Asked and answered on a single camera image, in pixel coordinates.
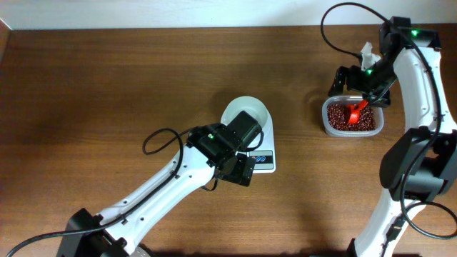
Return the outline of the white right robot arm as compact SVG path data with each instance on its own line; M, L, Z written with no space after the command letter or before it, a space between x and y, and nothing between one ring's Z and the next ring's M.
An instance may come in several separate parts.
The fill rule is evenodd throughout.
M344 98L343 91L354 90L365 105L383 108L398 82L406 120L404 135L381 161L378 205L363 232L351 240L347 256L392 256L407 228L430 238L456 237L427 232L413 222L456 180L456 122L443 90L438 33L393 16L381 24L379 43L379 55L366 44L356 55L359 66L339 67L328 93L336 100Z

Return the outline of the orange plastic scoop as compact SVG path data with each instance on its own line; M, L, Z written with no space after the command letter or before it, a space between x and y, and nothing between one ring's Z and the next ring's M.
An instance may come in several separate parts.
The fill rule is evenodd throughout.
M360 112L362 109L367 107L367 100L362 100L358 104L348 104L346 107L349 110L348 125L354 125L358 123L360 119Z

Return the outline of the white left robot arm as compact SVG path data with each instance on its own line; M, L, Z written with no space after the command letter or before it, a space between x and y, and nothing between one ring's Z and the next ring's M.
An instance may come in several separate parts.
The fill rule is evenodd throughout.
M178 153L146 183L97 215L86 209L69 220L58 256L135 256L143 237L173 207L210 180L248 186L255 161L249 145L263 135L256 121L210 124L175 135Z

